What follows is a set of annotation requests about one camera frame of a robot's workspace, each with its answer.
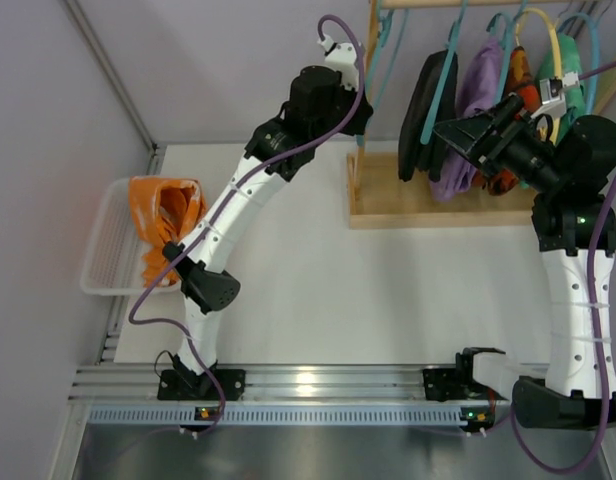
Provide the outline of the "black trousers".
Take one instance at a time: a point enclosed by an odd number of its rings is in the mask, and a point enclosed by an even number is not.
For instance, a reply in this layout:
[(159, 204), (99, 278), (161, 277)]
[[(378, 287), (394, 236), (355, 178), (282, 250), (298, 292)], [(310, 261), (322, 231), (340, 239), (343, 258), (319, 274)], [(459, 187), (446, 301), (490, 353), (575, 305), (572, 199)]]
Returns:
[(398, 142), (398, 178), (403, 182), (411, 181), (416, 170), (432, 182), (441, 178), (448, 148), (432, 128), (456, 117), (458, 58), (448, 54), (444, 49), (426, 58), (411, 96)]

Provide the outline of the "orange white trousers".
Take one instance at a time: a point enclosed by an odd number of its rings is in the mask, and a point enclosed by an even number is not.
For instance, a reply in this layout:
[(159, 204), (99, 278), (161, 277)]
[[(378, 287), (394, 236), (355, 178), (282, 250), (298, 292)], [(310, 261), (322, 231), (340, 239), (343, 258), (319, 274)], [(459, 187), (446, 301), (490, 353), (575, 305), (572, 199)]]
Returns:
[(148, 287), (166, 268), (162, 250), (188, 235), (207, 211), (196, 179), (135, 176), (128, 181), (128, 203), (136, 232), (150, 246), (142, 256), (142, 279)]

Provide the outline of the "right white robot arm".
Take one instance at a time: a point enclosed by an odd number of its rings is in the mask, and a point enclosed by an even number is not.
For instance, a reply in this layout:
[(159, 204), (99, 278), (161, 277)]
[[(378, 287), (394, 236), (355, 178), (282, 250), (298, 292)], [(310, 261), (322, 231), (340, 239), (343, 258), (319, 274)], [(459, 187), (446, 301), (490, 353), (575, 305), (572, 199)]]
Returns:
[(536, 192), (531, 221), (552, 309), (547, 373), (537, 377), (497, 349), (471, 349), (471, 376), (509, 398), (524, 428), (592, 430), (602, 420), (615, 427), (608, 300), (616, 216), (602, 211), (602, 190), (616, 167), (616, 123), (584, 115), (552, 145), (539, 138), (541, 119), (512, 94), (433, 128), (481, 173), (509, 170)]

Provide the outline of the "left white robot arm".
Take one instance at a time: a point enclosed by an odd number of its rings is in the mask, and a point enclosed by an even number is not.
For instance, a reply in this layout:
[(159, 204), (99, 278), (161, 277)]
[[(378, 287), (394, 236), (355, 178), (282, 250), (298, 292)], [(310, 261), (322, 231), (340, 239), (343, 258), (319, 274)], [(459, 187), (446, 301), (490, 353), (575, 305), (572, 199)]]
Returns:
[(218, 399), (239, 378), (236, 371), (224, 378), (215, 372), (220, 321), (241, 288), (226, 270), (229, 256), (258, 212), (314, 159), (318, 145), (337, 133), (364, 133), (373, 109), (363, 80), (357, 66), (302, 69), (279, 113), (254, 130), (232, 179), (202, 220), (163, 248), (181, 280), (186, 332), (162, 373), (159, 399)]

